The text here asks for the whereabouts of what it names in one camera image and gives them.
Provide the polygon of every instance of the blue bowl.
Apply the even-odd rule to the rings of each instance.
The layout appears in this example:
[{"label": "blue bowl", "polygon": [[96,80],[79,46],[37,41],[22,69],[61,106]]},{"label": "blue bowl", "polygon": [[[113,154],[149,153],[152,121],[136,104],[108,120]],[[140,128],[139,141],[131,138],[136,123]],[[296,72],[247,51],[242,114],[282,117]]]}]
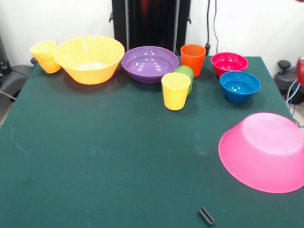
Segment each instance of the blue bowl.
[{"label": "blue bowl", "polygon": [[220,79],[226,98],[234,103],[242,103],[261,88],[257,77],[243,71],[224,73]]}]

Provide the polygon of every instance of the yellow cup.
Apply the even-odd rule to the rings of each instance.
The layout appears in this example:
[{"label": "yellow cup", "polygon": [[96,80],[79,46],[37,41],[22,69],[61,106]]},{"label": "yellow cup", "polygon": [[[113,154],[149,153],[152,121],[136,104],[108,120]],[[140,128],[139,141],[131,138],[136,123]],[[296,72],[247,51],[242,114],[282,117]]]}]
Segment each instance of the yellow cup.
[{"label": "yellow cup", "polygon": [[162,93],[165,106],[173,111],[182,109],[185,106],[190,78],[183,73],[169,73],[162,77]]},{"label": "yellow cup", "polygon": [[48,74],[52,74],[60,70],[61,66],[54,60],[54,51],[56,42],[54,40],[46,40],[39,42],[30,48],[30,52],[39,62],[42,69]]}]

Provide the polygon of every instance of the orange cup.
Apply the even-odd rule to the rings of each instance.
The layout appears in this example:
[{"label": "orange cup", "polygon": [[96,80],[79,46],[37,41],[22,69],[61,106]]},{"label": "orange cup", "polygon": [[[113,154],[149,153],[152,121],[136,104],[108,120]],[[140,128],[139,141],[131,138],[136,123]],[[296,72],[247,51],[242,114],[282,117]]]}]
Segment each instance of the orange cup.
[{"label": "orange cup", "polygon": [[194,77],[200,75],[203,67],[206,49],[198,44],[186,44],[180,49],[181,64],[189,66],[193,72]]}]

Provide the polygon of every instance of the plastic bowl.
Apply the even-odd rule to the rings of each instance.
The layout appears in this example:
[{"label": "plastic bowl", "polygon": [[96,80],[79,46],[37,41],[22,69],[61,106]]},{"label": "plastic bowl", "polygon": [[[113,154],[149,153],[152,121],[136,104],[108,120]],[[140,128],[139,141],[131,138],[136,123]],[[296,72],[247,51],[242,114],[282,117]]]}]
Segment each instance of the plastic bowl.
[{"label": "plastic bowl", "polygon": [[219,82],[226,98],[234,103],[242,103],[261,88],[261,83],[254,75],[243,71],[224,73]]},{"label": "plastic bowl", "polygon": [[245,57],[229,52],[214,55],[211,58],[211,63],[218,77],[230,71],[243,71],[249,65]]},{"label": "plastic bowl", "polygon": [[286,193],[304,186],[304,136],[285,117],[250,115],[224,134],[218,151],[232,176],[256,190]]},{"label": "plastic bowl", "polygon": [[107,81],[124,56],[117,40],[84,36],[67,40],[54,52],[55,61],[77,82],[94,85]]},{"label": "plastic bowl", "polygon": [[162,77],[179,65],[178,57],[168,49],[143,46],[127,51],[122,66],[136,81],[143,84],[159,83]]}]

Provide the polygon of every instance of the plastic cup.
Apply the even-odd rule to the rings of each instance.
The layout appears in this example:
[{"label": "plastic cup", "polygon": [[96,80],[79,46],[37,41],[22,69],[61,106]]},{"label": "plastic cup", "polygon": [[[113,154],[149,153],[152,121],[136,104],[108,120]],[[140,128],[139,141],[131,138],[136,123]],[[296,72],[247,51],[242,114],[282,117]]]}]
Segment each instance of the plastic cup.
[{"label": "plastic cup", "polygon": [[52,74],[61,68],[54,60],[55,49],[56,42],[54,40],[46,40],[33,45],[29,51],[38,61],[41,68],[48,74]]},{"label": "plastic cup", "polygon": [[166,108],[177,111],[185,106],[191,84],[190,78],[183,73],[169,73],[162,77],[162,93]]},{"label": "plastic cup", "polygon": [[189,86],[189,91],[188,91],[188,95],[189,95],[192,90],[192,84],[193,84],[193,78],[194,78],[193,70],[189,66],[182,65],[182,66],[179,66],[174,72],[183,73],[190,78],[191,84]]},{"label": "plastic cup", "polygon": [[204,64],[206,49],[198,44],[186,44],[181,47],[181,64],[189,66],[193,72],[194,77],[200,75]]}]

